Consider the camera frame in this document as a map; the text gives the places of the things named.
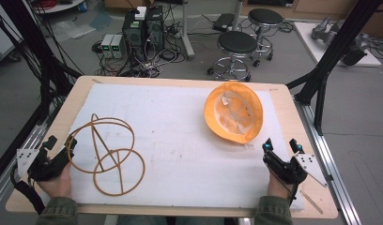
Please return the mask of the grey metal stand leg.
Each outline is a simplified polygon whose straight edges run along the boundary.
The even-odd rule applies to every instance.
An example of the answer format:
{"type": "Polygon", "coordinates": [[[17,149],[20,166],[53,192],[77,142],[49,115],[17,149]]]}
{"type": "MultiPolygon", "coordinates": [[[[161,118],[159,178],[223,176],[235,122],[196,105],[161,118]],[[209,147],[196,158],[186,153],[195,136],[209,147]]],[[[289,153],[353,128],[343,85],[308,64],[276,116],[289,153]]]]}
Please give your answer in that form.
{"type": "Polygon", "coordinates": [[[188,36],[188,0],[181,0],[182,2],[182,29],[181,39],[184,45],[186,56],[188,60],[192,60],[195,56],[192,48],[191,41],[188,36]]]}

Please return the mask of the white cabinet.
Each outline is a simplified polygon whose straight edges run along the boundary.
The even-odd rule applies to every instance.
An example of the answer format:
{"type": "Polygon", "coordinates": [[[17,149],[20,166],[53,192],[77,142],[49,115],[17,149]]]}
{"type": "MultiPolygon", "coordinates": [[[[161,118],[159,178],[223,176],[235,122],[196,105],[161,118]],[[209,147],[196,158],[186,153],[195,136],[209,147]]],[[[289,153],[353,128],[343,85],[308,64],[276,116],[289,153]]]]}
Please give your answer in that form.
{"type": "MultiPolygon", "coordinates": [[[[4,11],[2,6],[0,5],[0,22],[3,23],[5,28],[9,31],[9,33],[17,40],[22,41],[22,36],[19,31],[4,11]]],[[[4,30],[0,27],[0,61],[2,61],[8,54],[10,54],[14,50],[15,46],[12,41],[9,39],[8,35],[4,32],[4,30]]]]}

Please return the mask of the brown wire hat stand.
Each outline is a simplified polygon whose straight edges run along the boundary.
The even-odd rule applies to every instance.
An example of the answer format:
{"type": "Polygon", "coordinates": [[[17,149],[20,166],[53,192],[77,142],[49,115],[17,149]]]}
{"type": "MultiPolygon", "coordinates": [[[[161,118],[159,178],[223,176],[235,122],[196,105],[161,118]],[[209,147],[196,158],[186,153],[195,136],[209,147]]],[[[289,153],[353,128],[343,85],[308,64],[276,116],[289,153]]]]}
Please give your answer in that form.
{"type": "Polygon", "coordinates": [[[89,174],[95,189],[105,196],[119,197],[140,186],[146,174],[146,162],[134,149],[135,133],[126,121],[98,117],[71,131],[77,140],[80,157],[70,164],[80,173],[89,174]]]}

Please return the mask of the black computer tower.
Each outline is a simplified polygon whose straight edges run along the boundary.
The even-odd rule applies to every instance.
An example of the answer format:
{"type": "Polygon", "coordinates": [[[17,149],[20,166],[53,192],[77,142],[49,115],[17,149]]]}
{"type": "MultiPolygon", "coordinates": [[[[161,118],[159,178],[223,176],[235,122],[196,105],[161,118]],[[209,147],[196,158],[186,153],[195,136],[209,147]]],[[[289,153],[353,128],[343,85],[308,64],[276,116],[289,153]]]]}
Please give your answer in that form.
{"type": "Polygon", "coordinates": [[[130,10],[122,26],[122,33],[127,45],[128,52],[144,61],[144,46],[146,43],[146,22],[135,19],[135,10],[130,10]]]}
{"type": "Polygon", "coordinates": [[[156,50],[164,49],[163,9],[162,6],[151,7],[146,14],[146,26],[150,45],[156,50]]]}

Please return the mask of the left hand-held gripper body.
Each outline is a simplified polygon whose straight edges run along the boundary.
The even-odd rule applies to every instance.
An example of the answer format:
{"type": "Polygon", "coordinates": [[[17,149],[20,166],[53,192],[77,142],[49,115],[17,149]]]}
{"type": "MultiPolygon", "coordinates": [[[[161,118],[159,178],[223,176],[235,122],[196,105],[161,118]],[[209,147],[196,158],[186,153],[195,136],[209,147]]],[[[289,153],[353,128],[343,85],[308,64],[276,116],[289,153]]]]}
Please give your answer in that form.
{"type": "Polygon", "coordinates": [[[35,181],[48,181],[61,174],[74,156],[72,150],[64,147],[54,158],[48,159],[48,151],[40,149],[18,149],[16,154],[18,175],[27,173],[35,181]]]}

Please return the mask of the person's left hand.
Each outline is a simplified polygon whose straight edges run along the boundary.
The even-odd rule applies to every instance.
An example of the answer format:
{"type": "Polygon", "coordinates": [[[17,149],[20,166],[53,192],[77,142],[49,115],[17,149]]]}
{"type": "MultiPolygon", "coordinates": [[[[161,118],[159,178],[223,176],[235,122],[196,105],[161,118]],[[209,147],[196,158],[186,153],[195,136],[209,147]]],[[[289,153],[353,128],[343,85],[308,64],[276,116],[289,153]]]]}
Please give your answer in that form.
{"type": "Polygon", "coordinates": [[[50,197],[72,198],[71,194],[71,164],[68,163],[61,174],[49,181],[38,182],[38,186],[50,197]]]}

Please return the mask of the aluminium rail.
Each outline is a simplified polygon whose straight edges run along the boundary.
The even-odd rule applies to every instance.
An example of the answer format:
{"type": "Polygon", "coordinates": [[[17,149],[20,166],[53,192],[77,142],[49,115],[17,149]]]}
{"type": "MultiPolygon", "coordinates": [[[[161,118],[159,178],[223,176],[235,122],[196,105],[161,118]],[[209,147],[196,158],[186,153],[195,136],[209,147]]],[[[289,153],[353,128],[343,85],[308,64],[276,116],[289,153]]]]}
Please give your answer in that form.
{"type": "Polygon", "coordinates": [[[46,131],[52,120],[48,115],[43,114],[42,105],[39,104],[31,117],[25,123],[15,140],[7,151],[0,158],[0,202],[10,187],[23,195],[32,205],[33,209],[40,214],[45,208],[42,199],[35,189],[22,177],[17,174],[18,166],[16,154],[17,150],[25,147],[32,149],[38,145],[38,138],[42,137],[41,132],[46,131]]]}
{"type": "Polygon", "coordinates": [[[314,127],[314,110],[311,106],[303,105],[296,100],[294,100],[294,103],[314,153],[318,157],[320,169],[329,185],[329,192],[335,202],[337,211],[342,216],[345,225],[362,225],[326,139],[314,127]]]}

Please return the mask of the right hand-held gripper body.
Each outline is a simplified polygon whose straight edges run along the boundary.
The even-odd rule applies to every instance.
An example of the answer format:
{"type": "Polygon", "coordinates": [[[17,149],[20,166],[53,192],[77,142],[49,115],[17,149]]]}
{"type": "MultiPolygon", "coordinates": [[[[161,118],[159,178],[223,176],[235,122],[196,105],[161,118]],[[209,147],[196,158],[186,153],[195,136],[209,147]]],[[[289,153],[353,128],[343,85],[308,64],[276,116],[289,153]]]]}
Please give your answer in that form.
{"type": "Polygon", "coordinates": [[[268,168],[286,184],[300,184],[310,175],[324,188],[328,186],[315,155],[295,154],[288,162],[285,162],[274,152],[268,152],[264,154],[263,160],[268,168]]]}

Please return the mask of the white board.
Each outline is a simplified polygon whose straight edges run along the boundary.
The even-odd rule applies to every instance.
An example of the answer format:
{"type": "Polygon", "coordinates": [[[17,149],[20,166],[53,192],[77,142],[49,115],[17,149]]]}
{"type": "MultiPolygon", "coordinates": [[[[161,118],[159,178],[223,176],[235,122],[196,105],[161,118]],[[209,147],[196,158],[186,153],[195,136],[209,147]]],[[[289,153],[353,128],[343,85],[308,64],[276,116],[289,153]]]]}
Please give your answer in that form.
{"type": "MultiPolygon", "coordinates": [[[[312,30],[317,26],[317,22],[294,22],[294,25],[310,55],[315,62],[318,62],[324,55],[328,46],[322,40],[314,40],[311,37],[312,30]]],[[[356,67],[375,68],[381,65],[381,63],[368,50],[365,50],[364,52],[366,55],[359,60],[356,67]]]]}

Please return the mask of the white round table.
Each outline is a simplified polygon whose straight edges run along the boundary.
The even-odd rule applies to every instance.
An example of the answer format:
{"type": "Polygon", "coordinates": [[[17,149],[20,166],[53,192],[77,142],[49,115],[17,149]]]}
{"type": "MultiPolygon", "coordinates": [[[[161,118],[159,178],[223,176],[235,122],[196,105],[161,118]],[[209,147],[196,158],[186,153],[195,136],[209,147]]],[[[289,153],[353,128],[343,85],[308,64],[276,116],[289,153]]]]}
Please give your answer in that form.
{"type": "Polygon", "coordinates": [[[37,14],[47,14],[76,8],[81,12],[88,9],[85,0],[36,0],[32,4],[37,14]]]}

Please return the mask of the white box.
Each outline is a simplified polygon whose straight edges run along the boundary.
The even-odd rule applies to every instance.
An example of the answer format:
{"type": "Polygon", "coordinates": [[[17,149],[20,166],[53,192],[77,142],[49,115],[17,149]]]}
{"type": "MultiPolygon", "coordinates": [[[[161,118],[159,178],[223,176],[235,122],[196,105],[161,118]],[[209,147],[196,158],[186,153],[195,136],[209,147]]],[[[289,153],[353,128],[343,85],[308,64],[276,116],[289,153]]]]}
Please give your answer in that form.
{"type": "Polygon", "coordinates": [[[134,19],[136,21],[143,21],[146,18],[146,12],[147,12],[146,7],[137,7],[136,12],[134,14],[134,19]]]}

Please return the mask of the grey power supply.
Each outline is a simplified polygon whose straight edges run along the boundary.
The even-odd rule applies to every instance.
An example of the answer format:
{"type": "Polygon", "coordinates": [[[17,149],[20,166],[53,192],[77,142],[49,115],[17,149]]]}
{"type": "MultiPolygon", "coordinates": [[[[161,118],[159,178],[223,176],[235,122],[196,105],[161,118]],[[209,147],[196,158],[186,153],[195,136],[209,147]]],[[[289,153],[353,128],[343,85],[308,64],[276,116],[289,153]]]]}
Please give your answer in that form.
{"type": "Polygon", "coordinates": [[[125,44],[122,35],[114,35],[111,42],[113,58],[122,58],[125,53],[125,44]]]}
{"type": "Polygon", "coordinates": [[[100,44],[102,52],[106,58],[112,58],[113,57],[113,53],[111,50],[111,43],[112,43],[113,37],[114,36],[111,34],[105,35],[101,44],[100,44]]]}

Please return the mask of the thin wooden stick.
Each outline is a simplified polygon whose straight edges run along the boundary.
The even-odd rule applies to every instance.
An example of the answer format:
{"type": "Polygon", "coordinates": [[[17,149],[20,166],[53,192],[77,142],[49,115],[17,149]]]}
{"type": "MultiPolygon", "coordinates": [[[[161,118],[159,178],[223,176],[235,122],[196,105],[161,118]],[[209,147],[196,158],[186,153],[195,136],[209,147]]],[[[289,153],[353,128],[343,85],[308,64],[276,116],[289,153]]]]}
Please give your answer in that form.
{"type": "Polygon", "coordinates": [[[304,197],[304,199],[320,214],[323,215],[324,211],[319,207],[318,204],[315,203],[315,201],[303,190],[299,191],[300,194],[304,197]]]}

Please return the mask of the clear plastic sheet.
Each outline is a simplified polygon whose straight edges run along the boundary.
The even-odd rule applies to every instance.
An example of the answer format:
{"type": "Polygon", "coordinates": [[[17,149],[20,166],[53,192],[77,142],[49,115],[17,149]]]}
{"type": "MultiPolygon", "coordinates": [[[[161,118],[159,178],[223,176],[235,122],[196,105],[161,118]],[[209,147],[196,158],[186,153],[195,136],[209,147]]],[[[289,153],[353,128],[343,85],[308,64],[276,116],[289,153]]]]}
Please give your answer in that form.
{"type": "Polygon", "coordinates": [[[73,21],[57,22],[52,26],[57,41],[78,39],[95,31],[89,24],[77,25],[73,21]]]}

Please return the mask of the grey robot part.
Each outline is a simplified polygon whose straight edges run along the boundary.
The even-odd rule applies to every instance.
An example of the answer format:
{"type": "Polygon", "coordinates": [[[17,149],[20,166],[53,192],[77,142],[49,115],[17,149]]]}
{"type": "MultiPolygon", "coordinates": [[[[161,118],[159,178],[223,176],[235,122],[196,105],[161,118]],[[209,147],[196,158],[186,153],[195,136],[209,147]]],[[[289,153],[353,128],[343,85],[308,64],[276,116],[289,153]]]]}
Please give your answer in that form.
{"type": "Polygon", "coordinates": [[[326,45],[330,45],[338,34],[341,25],[337,22],[329,29],[330,17],[326,17],[319,25],[312,29],[311,38],[313,40],[322,40],[326,45]]]}

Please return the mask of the black flat case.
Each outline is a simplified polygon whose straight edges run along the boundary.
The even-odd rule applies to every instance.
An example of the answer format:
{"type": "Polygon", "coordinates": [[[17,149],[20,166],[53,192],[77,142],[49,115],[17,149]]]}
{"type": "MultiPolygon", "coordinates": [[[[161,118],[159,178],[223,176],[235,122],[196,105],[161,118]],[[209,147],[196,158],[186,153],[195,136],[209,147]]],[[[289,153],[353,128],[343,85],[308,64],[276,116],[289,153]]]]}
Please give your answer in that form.
{"type": "Polygon", "coordinates": [[[223,13],[213,23],[212,28],[217,31],[226,32],[229,27],[232,26],[234,20],[233,13],[223,13]]]}

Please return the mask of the person's right hand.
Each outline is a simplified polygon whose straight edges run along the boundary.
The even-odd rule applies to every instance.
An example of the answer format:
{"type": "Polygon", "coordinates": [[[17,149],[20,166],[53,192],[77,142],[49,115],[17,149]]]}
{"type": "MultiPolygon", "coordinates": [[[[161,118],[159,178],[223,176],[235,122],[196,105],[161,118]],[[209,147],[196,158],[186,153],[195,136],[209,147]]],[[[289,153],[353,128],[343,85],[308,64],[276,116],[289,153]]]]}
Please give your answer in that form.
{"type": "Polygon", "coordinates": [[[292,189],[292,185],[286,184],[274,172],[269,172],[267,189],[269,196],[289,200],[292,194],[292,189]]]}

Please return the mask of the black round stool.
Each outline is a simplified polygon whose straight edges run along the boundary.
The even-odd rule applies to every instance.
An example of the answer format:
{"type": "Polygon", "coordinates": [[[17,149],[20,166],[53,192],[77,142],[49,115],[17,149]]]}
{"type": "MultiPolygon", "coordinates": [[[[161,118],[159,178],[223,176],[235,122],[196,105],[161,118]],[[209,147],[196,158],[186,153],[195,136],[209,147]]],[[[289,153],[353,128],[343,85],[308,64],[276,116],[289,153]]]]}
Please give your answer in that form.
{"type": "Polygon", "coordinates": [[[283,22],[283,17],[271,9],[255,8],[249,12],[248,20],[253,25],[257,43],[257,48],[255,50],[257,58],[253,62],[253,65],[258,67],[260,65],[260,57],[263,53],[267,54],[267,59],[269,61],[273,56],[273,44],[264,36],[264,33],[272,28],[277,28],[283,22]]]}
{"type": "Polygon", "coordinates": [[[255,52],[255,39],[243,32],[228,31],[219,35],[217,47],[225,53],[225,57],[218,59],[207,74],[213,75],[216,80],[248,82],[251,72],[244,60],[255,52]]]}

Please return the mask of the white foam mat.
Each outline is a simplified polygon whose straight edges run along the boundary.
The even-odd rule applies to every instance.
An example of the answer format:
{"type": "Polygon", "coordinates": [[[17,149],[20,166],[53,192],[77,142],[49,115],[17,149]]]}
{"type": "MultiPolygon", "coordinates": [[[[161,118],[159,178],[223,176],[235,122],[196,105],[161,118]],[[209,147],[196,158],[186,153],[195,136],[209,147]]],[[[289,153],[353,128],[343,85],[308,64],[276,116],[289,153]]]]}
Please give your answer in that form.
{"type": "Polygon", "coordinates": [[[268,183],[262,144],[271,139],[275,154],[290,159],[272,98],[267,91],[254,91],[264,122],[252,141],[241,144],[208,127],[204,107],[213,89],[94,84],[70,131],[88,122],[92,113],[126,121],[134,130],[134,149],[146,162],[146,174],[134,191],[110,197],[95,189],[89,174],[72,166],[73,199],[82,204],[255,207],[268,183]]]}

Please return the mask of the orange bucket hat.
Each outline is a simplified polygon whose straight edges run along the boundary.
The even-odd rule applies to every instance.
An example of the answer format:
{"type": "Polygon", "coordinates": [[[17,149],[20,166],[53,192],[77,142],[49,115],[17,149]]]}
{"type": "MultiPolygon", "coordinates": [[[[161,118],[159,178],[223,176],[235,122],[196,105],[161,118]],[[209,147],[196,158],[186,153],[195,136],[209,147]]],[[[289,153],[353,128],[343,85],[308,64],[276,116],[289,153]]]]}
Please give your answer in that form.
{"type": "Polygon", "coordinates": [[[264,122],[263,105],[256,93],[241,82],[224,82],[208,95],[204,107],[208,127],[235,143],[249,143],[264,122]]]}

